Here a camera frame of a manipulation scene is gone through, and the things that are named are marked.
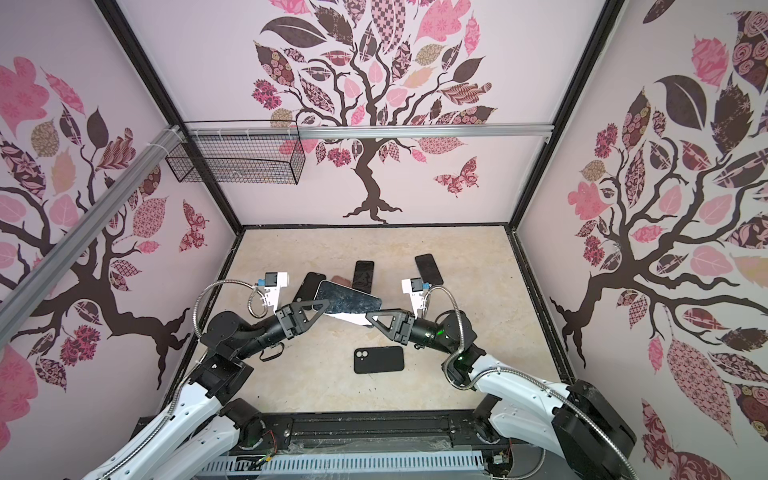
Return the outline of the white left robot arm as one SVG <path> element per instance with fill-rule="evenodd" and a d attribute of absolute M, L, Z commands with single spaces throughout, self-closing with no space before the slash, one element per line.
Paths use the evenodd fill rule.
<path fill-rule="evenodd" d="M 329 307 L 294 302 L 256 324 L 231 311 L 216 315 L 201 337 L 207 351 L 167 407 L 85 477 L 191 479 L 237 446 L 262 446 L 273 437 L 263 414 L 237 396 L 253 372 L 246 360 L 305 333 Z"/>

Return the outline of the black smartphone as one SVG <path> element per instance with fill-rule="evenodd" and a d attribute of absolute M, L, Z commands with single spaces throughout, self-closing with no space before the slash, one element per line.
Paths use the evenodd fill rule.
<path fill-rule="evenodd" d="M 325 315 L 359 326 L 370 326 L 366 315 L 382 308 L 380 298 L 328 280 L 320 282 L 315 301 L 328 303 Z"/>

